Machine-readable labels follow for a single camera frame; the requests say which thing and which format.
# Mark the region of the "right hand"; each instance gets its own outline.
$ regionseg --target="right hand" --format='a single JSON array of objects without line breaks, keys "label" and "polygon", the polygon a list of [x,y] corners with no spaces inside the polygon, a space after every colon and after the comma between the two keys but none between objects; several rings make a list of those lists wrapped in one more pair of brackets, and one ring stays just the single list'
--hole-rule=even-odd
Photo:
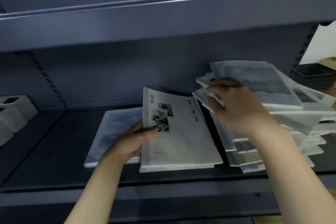
[{"label": "right hand", "polygon": [[225,108],[214,98],[207,97],[206,101],[220,122],[229,129],[246,136],[252,143],[274,130],[284,130],[247,87],[229,78],[212,83],[207,91],[219,95]]}]

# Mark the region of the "left hand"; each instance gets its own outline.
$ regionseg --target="left hand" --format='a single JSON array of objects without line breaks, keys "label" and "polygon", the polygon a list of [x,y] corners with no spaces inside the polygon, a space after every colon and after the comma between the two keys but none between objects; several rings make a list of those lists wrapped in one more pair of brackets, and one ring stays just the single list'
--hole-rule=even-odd
[{"label": "left hand", "polygon": [[104,153],[101,160],[114,156],[121,161],[122,164],[125,164],[133,156],[140,155],[143,143],[155,136],[157,132],[157,128],[143,130],[142,120],[140,120],[118,138]]}]

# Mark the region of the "booklet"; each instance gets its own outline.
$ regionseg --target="booklet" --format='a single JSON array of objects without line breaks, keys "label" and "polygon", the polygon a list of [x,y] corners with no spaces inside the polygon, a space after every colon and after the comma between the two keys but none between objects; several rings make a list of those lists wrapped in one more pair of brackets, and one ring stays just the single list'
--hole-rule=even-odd
[{"label": "booklet", "polygon": [[[142,107],[106,111],[92,142],[84,167],[96,167],[105,151],[114,142],[142,119]],[[138,163],[140,156],[131,158],[127,163]]]},{"label": "booklet", "polygon": [[210,62],[216,79],[235,79],[250,91],[264,106],[302,110],[302,103],[284,83],[274,65],[262,61]]},{"label": "booklet", "polygon": [[141,149],[140,172],[209,168],[223,160],[194,97],[143,89],[143,127],[157,126]]}]

